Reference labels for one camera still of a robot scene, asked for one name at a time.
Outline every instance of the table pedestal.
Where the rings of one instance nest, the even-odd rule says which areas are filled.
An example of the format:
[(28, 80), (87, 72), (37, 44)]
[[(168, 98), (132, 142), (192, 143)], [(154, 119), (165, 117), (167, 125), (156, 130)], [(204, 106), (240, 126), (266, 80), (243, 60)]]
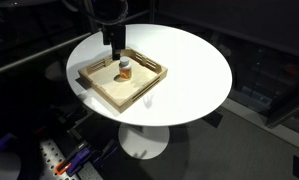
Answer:
[(151, 159), (161, 154), (168, 145), (168, 127), (137, 127), (121, 124), (118, 133), (122, 148), (137, 159)]

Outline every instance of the metal frame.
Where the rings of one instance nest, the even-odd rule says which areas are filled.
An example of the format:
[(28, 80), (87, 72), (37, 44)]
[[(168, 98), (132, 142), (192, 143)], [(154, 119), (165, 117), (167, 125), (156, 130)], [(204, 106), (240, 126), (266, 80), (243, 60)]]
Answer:
[[(93, 9), (91, 8), (91, 4), (90, 4), (91, 0), (85, 0), (84, 2), (85, 2), (85, 6), (86, 6), (87, 10), (89, 12), (93, 13)], [(127, 17), (122, 22), (124, 23), (124, 22), (130, 21), (132, 19), (138, 18), (138, 17), (146, 15), (148, 13), (149, 13), (149, 17), (150, 17), (150, 23), (154, 23), (154, 18), (155, 18), (155, 15), (154, 15), (155, 14), (155, 0), (150, 0), (150, 8), (149, 8), (149, 10), (142, 11), (142, 12), (140, 12), (138, 14), (135, 14), (133, 16)], [(73, 39), (70, 39), (70, 40), (68, 40), (68, 41), (66, 41), (64, 43), (58, 44), (58, 45), (53, 46), (51, 48), (48, 48), (46, 50), (40, 51), (40, 52), (38, 52), (36, 54), (33, 54), (31, 56), (19, 59), (19, 60), (15, 61), (14, 63), (10, 63), (10, 64), (7, 64), (7, 65), (5, 65), (3, 67), (0, 67), (0, 74), (4, 73), (4, 72), (6, 72), (6, 71), (8, 71), (10, 69), (16, 68), (16, 67), (18, 67), (20, 65), (23, 65), (23, 64), (25, 64), (27, 62), (33, 61), (33, 60), (35, 60), (35, 59), (37, 59), (39, 57), (48, 55), (48, 54), (50, 54), (50, 53), (52, 53), (54, 51), (57, 51), (57, 50), (65, 47), (65, 46), (67, 46), (67, 45), (70, 45), (70, 44), (73, 44), (73, 43), (75, 43), (77, 41), (83, 40), (83, 39), (87, 38), (88, 36), (90, 36), (92, 33), (98, 32), (98, 26), (97, 26), (97, 24), (95, 22), (93, 22), (91, 19), (89, 19), (89, 21), (90, 21), (90, 25), (91, 25), (91, 32), (88, 32), (86, 34), (83, 34), (83, 35), (80, 35), (78, 37), (75, 37)]]
[(80, 35), (80, 36), (75, 37), (75, 38), (73, 38), (73, 39), (70, 39), (70, 40), (68, 40), (68, 41), (66, 41), (66, 42), (64, 42), (64, 43), (58, 44), (58, 45), (56, 45), (56, 46), (53, 46), (53, 47), (51, 47), (51, 48), (48, 48), (48, 49), (46, 49), (46, 50), (40, 51), (40, 52), (38, 52), (38, 53), (36, 53), (36, 54), (33, 54), (33, 55), (31, 55), (31, 56), (28, 56), (28, 57), (19, 59), (19, 60), (17, 60), (17, 61), (14, 62), (14, 63), (10, 63), (10, 64), (8, 64), (8, 65), (5, 65), (5, 66), (3, 66), (3, 67), (0, 67), (0, 74), (1, 74), (1, 73), (4, 73), (4, 72), (6, 72), (6, 71), (8, 71), (8, 70), (10, 70), (10, 69), (16, 68), (16, 67), (18, 67), (18, 66), (20, 66), (20, 65), (22, 65), (22, 64), (27, 63), (27, 62), (33, 61), (33, 60), (35, 60), (35, 59), (37, 59), (37, 58), (39, 58), (39, 57), (48, 55), (48, 54), (50, 54), (50, 53), (52, 53), (52, 52), (54, 52), (54, 51), (57, 51), (57, 50), (59, 50), (59, 49), (65, 47), (65, 46), (68, 46), (68, 45), (70, 45), (70, 44), (73, 44), (73, 43), (75, 43), (75, 42), (77, 42), (77, 41), (81, 41), (81, 40), (87, 38), (87, 37), (90, 36), (90, 35), (91, 35), (90, 32), (89, 32), (89, 33), (86, 33), (86, 34), (83, 34), (83, 35)]
[(239, 39), (242, 39), (242, 40), (245, 40), (245, 41), (250, 41), (250, 42), (262, 45), (262, 46), (266, 46), (266, 47), (269, 47), (269, 48), (272, 48), (272, 49), (282, 51), (282, 52), (285, 52), (285, 53), (288, 53), (288, 54), (299, 57), (299, 50), (291, 48), (291, 47), (286, 47), (284, 45), (280, 45), (280, 44), (270, 42), (270, 41), (267, 41), (267, 40), (264, 40), (264, 39), (259, 39), (259, 38), (256, 38), (256, 37), (252, 37), (252, 36), (249, 36), (249, 35), (239, 33), (239, 32), (228, 30), (226, 28), (215, 26), (215, 25), (210, 24), (210, 23), (198, 21), (198, 20), (191, 19), (191, 18), (188, 18), (188, 17), (182, 17), (182, 16), (179, 16), (179, 15), (176, 15), (176, 14), (173, 14), (173, 13), (162, 12), (162, 11), (158, 11), (157, 13), (159, 15), (163, 15), (163, 16), (166, 16), (166, 17), (181, 20), (183, 22), (190, 23), (190, 24), (195, 24), (195, 25), (200, 26), (200, 27), (208, 28), (208, 29), (211, 29), (213, 31), (217, 31), (217, 32), (220, 32), (220, 33), (232, 36), (232, 37), (236, 37), (236, 38), (239, 38)]
[(269, 112), (266, 126), (274, 128), (299, 113), (299, 86)]

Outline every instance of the small bottle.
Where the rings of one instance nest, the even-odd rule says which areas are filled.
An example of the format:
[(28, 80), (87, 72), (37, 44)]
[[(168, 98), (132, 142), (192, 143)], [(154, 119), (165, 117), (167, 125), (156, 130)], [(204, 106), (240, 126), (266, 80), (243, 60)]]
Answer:
[(130, 79), (131, 78), (131, 64), (129, 62), (128, 57), (120, 58), (119, 70), (120, 70), (120, 77), (122, 79)]

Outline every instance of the dark floor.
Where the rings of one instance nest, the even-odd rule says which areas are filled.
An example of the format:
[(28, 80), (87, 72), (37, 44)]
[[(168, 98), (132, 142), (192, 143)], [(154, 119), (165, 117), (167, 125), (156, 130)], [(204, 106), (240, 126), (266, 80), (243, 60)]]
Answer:
[(166, 150), (151, 160), (120, 150), (101, 171), (104, 179), (297, 179), (299, 149), (223, 108), (218, 112), (218, 128), (203, 120), (170, 127)]

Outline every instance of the white round table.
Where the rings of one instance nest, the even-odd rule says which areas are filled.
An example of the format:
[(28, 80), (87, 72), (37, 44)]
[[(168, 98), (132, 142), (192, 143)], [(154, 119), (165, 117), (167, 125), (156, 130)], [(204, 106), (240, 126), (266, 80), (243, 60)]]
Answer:
[(226, 59), (208, 42), (171, 27), (127, 25), (126, 46), (165, 66), (168, 73), (123, 113), (79, 82), (80, 68), (111, 54), (111, 46), (103, 45), (101, 32), (73, 50), (67, 64), (67, 78), (85, 105), (122, 123), (119, 141), (129, 155), (150, 159), (166, 148), (168, 126), (199, 119), (221, 105), (231, 89), (231, 71)]

